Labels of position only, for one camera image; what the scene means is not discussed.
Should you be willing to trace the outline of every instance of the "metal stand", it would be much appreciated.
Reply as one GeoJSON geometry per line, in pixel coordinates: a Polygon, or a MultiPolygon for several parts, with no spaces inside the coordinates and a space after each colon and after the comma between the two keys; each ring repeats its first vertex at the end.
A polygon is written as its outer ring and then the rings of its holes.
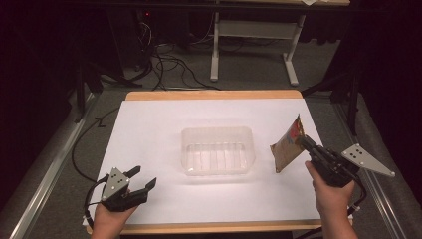
{"type": "Polygon", "coordinates": [[[214,48],[211,59],[211,82],[218,81],[218,40],[220,36],[227,37],[256,37],[267,39],[291,39],[288,53],[283,54],[283,60],[288,72],[290,84],[294,87],[299,85],[295,69],[292,63],[293,53],[298,44],[305,15],[301,15],[297,23],[274,23],[253,21],[220,20],[220,14],[214,14],[214,48]]]}

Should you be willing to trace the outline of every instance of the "white paper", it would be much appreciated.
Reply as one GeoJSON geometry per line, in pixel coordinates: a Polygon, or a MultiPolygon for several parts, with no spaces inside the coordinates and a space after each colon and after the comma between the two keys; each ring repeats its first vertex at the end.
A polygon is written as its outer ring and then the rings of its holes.
{"type": "MultiPolygon", "coordinates": [[[[156,186],[127,224],[247,222],[319,219],[306,151],[276,173],[270,145],[301,115],[304,130],[320,144],[305,100],[125,101],[105,153],[100,176],[128,171],[135,191],[154,177],[156,186]],[[256,160],[247,174],[187,176],[181,166],[181,132],[187,127],[247,126],[256,160]]],[[[92,202],[100,200],[95,191],[92,202]]],[[[95,207],[90,208],[94,216],[95,207]]]]}

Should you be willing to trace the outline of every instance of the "clear plastic container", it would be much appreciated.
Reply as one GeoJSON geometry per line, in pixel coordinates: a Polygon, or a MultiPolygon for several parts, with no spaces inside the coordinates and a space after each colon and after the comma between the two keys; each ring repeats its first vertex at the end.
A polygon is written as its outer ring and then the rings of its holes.
{"type": "Polygon", "coordinates": [[[182,166],[187,175],[247,173],[255,161],[252,131],[239,127],[196,127],[182,131],[182,166]]]}

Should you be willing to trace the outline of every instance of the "brown paper bag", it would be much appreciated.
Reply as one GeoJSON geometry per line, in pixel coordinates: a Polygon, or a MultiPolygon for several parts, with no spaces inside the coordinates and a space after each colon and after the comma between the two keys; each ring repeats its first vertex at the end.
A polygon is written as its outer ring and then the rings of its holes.
{"type": "Polygon", "coordinates": [[[301,123],[301,117],[298,116],[285,135],[277,143],[270,145],[276,163],[276,173],[280,173],[304,151],[297,142],[297,138],[300,135],[303,136],[305,133],[301,123]]]}

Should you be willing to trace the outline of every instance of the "human hand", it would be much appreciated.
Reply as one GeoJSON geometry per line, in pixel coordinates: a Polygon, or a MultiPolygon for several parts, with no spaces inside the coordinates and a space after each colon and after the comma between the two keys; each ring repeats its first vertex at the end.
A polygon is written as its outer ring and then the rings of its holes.
{"type": "Polygon", "coordinates": [[[110,212],[102,204],[98,204],[94,220],[94,231],[91,238],[115,238],[120,234],[121,230],[123,230],[127,219],[136,210],[136,208],[137,206],[123,212],[110,212]]]}
{"type": "Polygon", "coordinates": [[[316,209],[321,216],[347,217],[347,205],[353,193],[354,181],[343,188],[328,186],[310,161],[305,163],[316,191],[316,209]]]}
{"type": "Polygon", "coordinates": [[[354,181],[343,188],[331,187],[326,184],[310,161],[306,161],[305,165],[314,180],[316,209],[322,223],[323,238],[357,238],[347,218],[347,205],[353,193],[354,181]]]}

